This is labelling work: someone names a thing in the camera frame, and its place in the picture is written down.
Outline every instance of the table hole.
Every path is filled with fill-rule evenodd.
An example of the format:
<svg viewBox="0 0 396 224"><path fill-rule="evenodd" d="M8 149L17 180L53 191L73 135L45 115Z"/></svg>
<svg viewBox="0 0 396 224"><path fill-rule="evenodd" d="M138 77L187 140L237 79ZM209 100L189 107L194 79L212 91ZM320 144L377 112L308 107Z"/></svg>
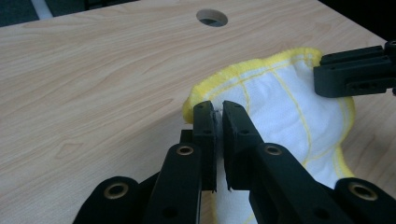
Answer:
<svg viewBox="0 0 396 224"><path fill-rule="evenodd" d="M221 27L226 25L228 22L227 16L215 9L199 10L197 12L197 19L201 23L212 27Z"/></svg>

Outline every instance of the metal grommet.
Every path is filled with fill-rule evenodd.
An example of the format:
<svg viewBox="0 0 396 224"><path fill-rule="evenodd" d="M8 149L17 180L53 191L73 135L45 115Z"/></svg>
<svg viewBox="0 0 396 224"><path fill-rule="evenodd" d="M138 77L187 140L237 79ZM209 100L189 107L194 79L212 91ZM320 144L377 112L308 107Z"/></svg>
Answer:
<svg viewBox="0 0 396 224"><path fill-rule="evenodd" d="M178 154L178 155L181 155L181 156L188 156L188 155L190 155L193 151L194 151L194 149L193 149L192 147L186 147L186 146L179 147L179 148L176 150L177 154Z"/></svg>
<svg viewBox="0 0 396 224"><path fill-rule="evenodd" d="M270 146L270 147L266 147L264 150L266 153L273 155L273 156L279 156L280 154L282 154L282 150L280 150L277 147Z"/></svg>
<svg viewBox="0 0 396 224"><path fill-rule="evenodd" d="M354 195L366 201L375 201L378 199L378 195L372 190L357 182L351 182L348 185L348 189Z"/></svg>
<svg viewBox="0 0 396 224"><path fill-rule="evenodd" d="M105 198L113 200L121 198L128 192L128 185L123 182L111 184L105 189Z"/></svg>

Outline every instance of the wooden table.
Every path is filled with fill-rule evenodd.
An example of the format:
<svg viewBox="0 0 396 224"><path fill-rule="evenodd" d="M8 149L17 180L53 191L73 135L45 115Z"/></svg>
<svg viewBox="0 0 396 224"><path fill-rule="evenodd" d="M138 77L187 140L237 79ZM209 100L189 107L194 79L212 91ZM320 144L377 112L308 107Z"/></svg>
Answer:
<svg viewBox="0 0 396 224"><path fill-rule="evenodd" d="M201 24L203 8L228 23ZM71 223L103 180L158 172L191 86L226 65L384 43L315 0L146 0L1 28L0 222ZM393 197L395 102L357 97L344 145L355 174Z"/></svg>

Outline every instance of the yellow stitching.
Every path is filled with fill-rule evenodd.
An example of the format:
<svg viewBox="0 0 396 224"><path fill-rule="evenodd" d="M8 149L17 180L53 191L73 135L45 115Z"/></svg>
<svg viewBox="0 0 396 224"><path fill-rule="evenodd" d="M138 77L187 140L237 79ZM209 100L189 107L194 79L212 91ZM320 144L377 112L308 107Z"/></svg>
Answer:
<svg viewBox="0 0 396 224"><path fill-rule="evenodd" d="M250 111L250 98L249 98L249 96L248 96L247 87L245 86L245 82L242 81L242 79L241 79L240 76L237 76L236 78L238 78L238 82L241 81L241 86L242 86L242 89L244 90L244 95L245 95L245 98L246 98L246 100L247 100L246 111L247 111L247 113L249 114L249 111Z"/></svg>
<svg viewBox="0 0 396 224"><path fill-rule="evenodd" d="M213 91L213 89L216 88L219 84L222 85L224 84L225 81L230 80L235 76L239 76L239 74L241 73L243 74L246 73L247 71L252 71L265 66L274 65L275 63L280 63L289 58L298 57L302 54L303 55L309 54L312 57L311 66L319 65L319 61L321 58L321 52L319 50L311 49L311 48L289 49L282 51L278 54L275 54L266 59L253 59L246 62L237 63L236 65L240 65L240 67L238 70L235 71L231 66L228 66L222 69L220 72L217 72L213 76L204 79L202 82L195 85L191 89L190 96L183 104L182 112L183 112L184 120L186 120L188 123L192 123L193 104L198 101L200 102L204 100L204 96L207 95L210 91Z"/></svg>
<svg viewBox="0 0 396 224"><path fill-rule="evenodd" d="M234 87L236 85L239 85L239 84L241 84L241 83L243 83L243 82L245 82L247 80L253 79L254 77L260 77L260 76L266 75L266 73L268 73L270 71L274 72L274 70L276 70L276 69L284 68L284 67L290 66L292 64L295 64L295 63L297 63L299 61L303 61L303 60L304 60L304 58L302 58L302 59L300 58L300 59L295 59L294 61L284 62L283 64L281 64L281 65L279 65L277 67L267 68L266 70L264 70L263 72L260 72L257 75L253 75L253 76L246 77L246 78L238 78L237 82L234 82L231 85L224 87L223 89L220 89L220 90L217 90L215 92L210 93L210 95L208 96L208 99L209 100L213 100L213 98L218 96L220 93L225 92L225 91L229 90L230 88L232 88L232 87Z"/></svg>
<svg viewBox="0 0 396 224"><path fill-rule="evenodd" d="M341 178L342 174L340 174L340 171L338 170L336 153L332 154L332 167L334 168L335 175L337 175L337 178Z"/></svg>
<svg viewBox="0 0 396 224"><path fill-rule="evenodd" d="M343 107L343 104L342 104L342 102L341 102L341 100L339 98L337 98L337 103L338 103L338 105L340 107L340 110L341 110L341 112L343 114L343 133L341 134L340 139L335 144L333 144L332 146L330 146L326 150L324 150L322 153L320 153L319 155L317 155L315 157L310 157L309 160L306 163L318 160L318 159L322 158L324 155L326 155L327 153L331 152L333 148L336 148L336 147L340 146L340 144L344 140L343 136L347 135L347 128L346 128L346 120L347 120L346 109L347 108Z"/></svg>
<svg viewBox="0 0 396 224"><path fill-rule="evenodd" d="M251 213L250 216L248 216L247 220L244 221L244 224L248 224L253 218L254 218L254 213Z"/></svg>
<svg viewBox="0 0 396 224"><path fill-rule="evenodd" d="M343 176L355 176L347 166L344 160L342 149L340 147L335 149L335 155L338 160L338 167L340 168L341 172L344 174Z"/></svg>
<svg viewBox="0 0 396 224"><path fill-rule="evenodd" d="M291 94L291 92L289 91L288 86L286 85L286 83L283 82L283 80L279 77L279 75L277 74L276 71L273 71L274 73L274 77L277 79L277 81L280 83L280 85L282 86L283 90L288 94L289 98L294 102L294 105L296 106L297 112L299 114L300 120L303 123L305 132L306 132L306 138L308 141L308 152L307 152L307 156L305 157L305 159L302 162L302 165L305 166L306 164L306 160L308 158L308 155L311 152L311 147L312 147L312 138L311 138L311 132L309 132L309 128L308 125L306 123L305 117L303 115L303 111L301 111L300 106L298 105L296 99L293 97L293 95Z"/></svg>

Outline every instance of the black bracket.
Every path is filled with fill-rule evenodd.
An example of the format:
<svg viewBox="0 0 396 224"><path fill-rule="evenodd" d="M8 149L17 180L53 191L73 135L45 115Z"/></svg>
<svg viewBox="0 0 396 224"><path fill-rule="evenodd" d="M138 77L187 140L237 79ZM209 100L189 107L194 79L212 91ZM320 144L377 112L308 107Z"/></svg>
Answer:
<svg viewBox="0 0 396 224"><path fill-rule="evenodd" d="M216 116L210 102L193 109L161 171L138 184L105 180L81 206L79 223L199 223L201 191L216 190ZM264 143L239 104L223 103L224 168L229 189L249 190L259 223L393 223L396 201L376 185L344 178L318 183L284 147Z"/></svg>
<svg viewBox="0 0 396 224"><path fill-rule="evenodd" d="M396 94L396 40L381 46L324 55L314 67L315 92L324 97Z"/></svg>

